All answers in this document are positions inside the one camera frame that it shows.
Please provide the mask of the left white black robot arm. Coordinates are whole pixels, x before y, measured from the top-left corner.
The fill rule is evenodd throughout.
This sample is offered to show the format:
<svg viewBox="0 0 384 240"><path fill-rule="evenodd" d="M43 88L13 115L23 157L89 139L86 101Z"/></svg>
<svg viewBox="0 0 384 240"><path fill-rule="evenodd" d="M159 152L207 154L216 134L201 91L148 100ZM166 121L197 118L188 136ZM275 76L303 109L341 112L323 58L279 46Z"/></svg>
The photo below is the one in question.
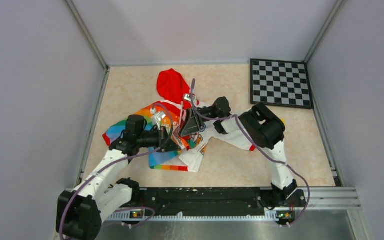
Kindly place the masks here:
<svg viewBox="0 0 384 240"><path fill-rule="evenodd" d="M56 232L62 240L94 240L104 221L119 207L134 207L140 193L126 183L112 182L134 158L142 157L140 150L150 153L178 151L172 140L174 121L170 113L159 111L151 117L152 127L142 115L128 116L125 128L113 140L102 161L78 186L63 191L57 200Z"/></svg>

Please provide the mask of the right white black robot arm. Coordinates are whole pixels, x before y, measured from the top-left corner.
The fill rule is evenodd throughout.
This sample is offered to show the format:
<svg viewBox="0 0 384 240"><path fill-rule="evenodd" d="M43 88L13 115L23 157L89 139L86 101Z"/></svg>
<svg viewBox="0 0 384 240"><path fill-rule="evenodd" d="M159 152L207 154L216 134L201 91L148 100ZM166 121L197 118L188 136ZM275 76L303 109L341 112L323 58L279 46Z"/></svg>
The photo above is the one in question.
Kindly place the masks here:
<svg viewBox="0 0 384 240"><path fill-rule="evenodd" d="M262 102L240 115L232 115L228 99L219 97L211 106L188 108L179 136L202 134L241 150L261 149L271 165L273 200L279 206L287 206L298 186L287 166L285 130L285 124Z"/></svg>

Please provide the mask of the rainbow white red hooded jacket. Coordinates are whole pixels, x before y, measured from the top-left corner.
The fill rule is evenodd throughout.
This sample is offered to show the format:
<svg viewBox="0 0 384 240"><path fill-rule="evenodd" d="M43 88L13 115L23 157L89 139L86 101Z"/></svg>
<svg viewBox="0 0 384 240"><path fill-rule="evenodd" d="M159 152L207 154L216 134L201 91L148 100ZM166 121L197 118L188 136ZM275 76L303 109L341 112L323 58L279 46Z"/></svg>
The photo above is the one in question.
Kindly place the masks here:
<svg viewBox="0 0 384 240"><path fill-rule="evenodd" d="M158 103L169 110L173 118L173 126L177 129L179 124L184 122L186 109L192 106L184 99L184 95L190 93L190 86L179 72L171 68L159 73L156 90L161 97ZM205 126L206 129L203 132L183 137L181 150L150 154L148 156L149 167L155 170L198 172L211 138L226 142L240 150L255 150L255 147L240 130L221 134L216 131L212 121L206 122Z"/></svg>

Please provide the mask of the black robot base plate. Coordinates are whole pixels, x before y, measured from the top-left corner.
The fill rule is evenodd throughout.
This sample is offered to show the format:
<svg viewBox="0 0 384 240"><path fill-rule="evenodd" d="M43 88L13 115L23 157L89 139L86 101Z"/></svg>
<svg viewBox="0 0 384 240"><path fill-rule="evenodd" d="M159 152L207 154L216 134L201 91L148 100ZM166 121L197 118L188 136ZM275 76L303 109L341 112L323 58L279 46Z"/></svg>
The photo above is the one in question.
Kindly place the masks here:
<svg viewBox="0 0 384 240"><path fill-rule="evenodd" d="M288 200L282 200L271 188L259 187L198 187L134 190L132 200L122 208L147 207L156 216L242 217L263 216L269 210L304 207L307 200L297 190Z"/></svg>

